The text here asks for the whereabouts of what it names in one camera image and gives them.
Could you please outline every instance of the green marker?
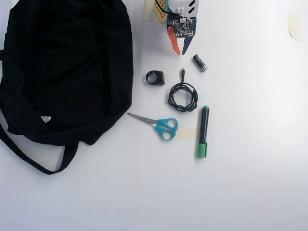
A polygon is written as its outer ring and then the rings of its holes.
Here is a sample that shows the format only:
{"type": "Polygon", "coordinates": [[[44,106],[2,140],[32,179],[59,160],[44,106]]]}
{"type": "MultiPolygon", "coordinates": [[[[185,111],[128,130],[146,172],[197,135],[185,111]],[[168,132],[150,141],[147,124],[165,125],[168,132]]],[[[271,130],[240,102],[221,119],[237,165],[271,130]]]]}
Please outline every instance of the green marker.
{"type": "Polygon", "coordinates": [[[199,158],[206,158],[206,150],[207,150],[206,134],[207,134],[207,124],[208,124],[209,114],[210,114],[210,108],[208,106],[204,106],[202,108],[200,140],[198,146],[199,158]]]}

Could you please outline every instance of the battery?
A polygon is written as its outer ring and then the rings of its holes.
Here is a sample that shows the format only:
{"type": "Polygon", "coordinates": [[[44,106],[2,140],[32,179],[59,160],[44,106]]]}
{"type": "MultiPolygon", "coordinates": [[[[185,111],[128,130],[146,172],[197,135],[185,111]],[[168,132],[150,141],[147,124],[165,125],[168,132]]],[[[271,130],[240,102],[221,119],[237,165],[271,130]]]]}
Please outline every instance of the battery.
{"type": "Polygon", "coordinates": [[[197,54],[193,57],[193,60],[197,63],[197,65],[201,68],[203,72],[205,72],[208,69],[206,64],[200,59],[200,57],[197,54]]]}

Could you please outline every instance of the scissors blade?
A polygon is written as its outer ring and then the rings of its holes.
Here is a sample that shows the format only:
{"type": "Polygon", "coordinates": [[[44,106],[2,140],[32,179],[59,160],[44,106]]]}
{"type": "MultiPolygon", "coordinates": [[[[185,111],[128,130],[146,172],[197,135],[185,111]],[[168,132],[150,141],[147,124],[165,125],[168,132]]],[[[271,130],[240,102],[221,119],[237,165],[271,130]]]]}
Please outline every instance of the scissors blade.
{"type": "Polygon", "coordinates": [[[128,115],[130,115],[131,117],[137,119],[137,120],[140,120],[146,124],[157,124],[157,120],[153,120],[153,119],[149,119],[149,118],[145,118],[145,117],[142,117],[142,116],[139,116],[139,115],[134,115],[132,113],[128,113],[128,115]]]}

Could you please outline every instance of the scissors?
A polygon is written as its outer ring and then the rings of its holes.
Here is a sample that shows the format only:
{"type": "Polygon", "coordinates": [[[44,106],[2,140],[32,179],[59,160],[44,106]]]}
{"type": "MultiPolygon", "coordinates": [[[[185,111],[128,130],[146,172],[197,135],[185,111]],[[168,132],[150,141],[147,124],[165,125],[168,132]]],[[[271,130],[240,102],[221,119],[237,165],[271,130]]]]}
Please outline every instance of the scissors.
{"type": "Polygon", "coordinates": [[[174,118],[153,120],[142,116],[134,115],[131,113],[128,114],[135,119],[138,119],[146,124],[151,125],[158,132],[159,136],[165,141],[173,140],[173,138],[176,135],[176,131],[179,128],[178,121],[174,118]],[[174,127],[169,125],[169,122],[173,122],[174,127]]]}

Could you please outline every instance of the white robot body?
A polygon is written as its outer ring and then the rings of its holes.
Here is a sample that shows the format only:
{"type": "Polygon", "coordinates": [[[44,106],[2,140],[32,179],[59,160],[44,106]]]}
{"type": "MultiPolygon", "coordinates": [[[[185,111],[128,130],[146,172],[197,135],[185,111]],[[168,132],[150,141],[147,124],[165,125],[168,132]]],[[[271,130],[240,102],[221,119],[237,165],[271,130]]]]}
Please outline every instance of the white robot body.
{"type": "Polygon", "coordinates": [[[187,18],[198,15],[199,0],[167,0],[167,2],[173,13],[180,13],[187,18]]]}

